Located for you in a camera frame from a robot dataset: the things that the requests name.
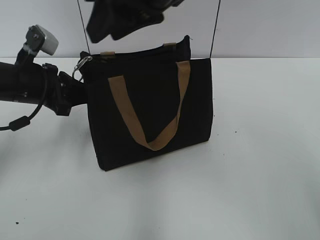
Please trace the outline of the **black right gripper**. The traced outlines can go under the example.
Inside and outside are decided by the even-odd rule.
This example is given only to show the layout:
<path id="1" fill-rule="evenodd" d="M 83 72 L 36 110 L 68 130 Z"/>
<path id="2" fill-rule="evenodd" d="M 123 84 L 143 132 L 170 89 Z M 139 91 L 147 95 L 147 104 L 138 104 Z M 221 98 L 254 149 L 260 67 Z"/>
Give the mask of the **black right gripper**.
<path id="1" fill-rule="evenodd" d="M 164 12 L 181 0 L 94 0 L 86 31 L 92 43 L 107 36 L 114 41 L 164 21 Z"/>

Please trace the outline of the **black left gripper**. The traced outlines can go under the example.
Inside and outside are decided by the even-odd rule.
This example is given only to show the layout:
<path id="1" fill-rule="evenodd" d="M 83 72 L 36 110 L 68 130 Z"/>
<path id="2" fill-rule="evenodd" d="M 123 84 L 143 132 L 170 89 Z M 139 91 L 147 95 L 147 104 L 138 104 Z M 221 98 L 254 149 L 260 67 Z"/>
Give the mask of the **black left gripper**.
<path id="1" fill-rule="evenodd" d="M 48 80 L 48 89 L 44 105 L 57 116 L 69 116 L 72 107 L 88 103 L 88 91 L 84 83 L 74 79 L 57 66 L 42 65 Z"/>

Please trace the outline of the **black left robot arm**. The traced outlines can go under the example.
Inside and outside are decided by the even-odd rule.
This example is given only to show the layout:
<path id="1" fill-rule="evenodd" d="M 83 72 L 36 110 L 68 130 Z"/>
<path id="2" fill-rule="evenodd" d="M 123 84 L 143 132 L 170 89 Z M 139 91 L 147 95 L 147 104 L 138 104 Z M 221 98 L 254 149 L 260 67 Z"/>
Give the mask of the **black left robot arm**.
<path id="1" fill-rule="evenodd" d="M 84 83 L 72 78 L 57 66 L 31 63 L 19 67 L 0 63 L 0 99 L 6 102 L 43 105 L 57 116 L 69 116 L 72 107 L 88 103 Z"/>

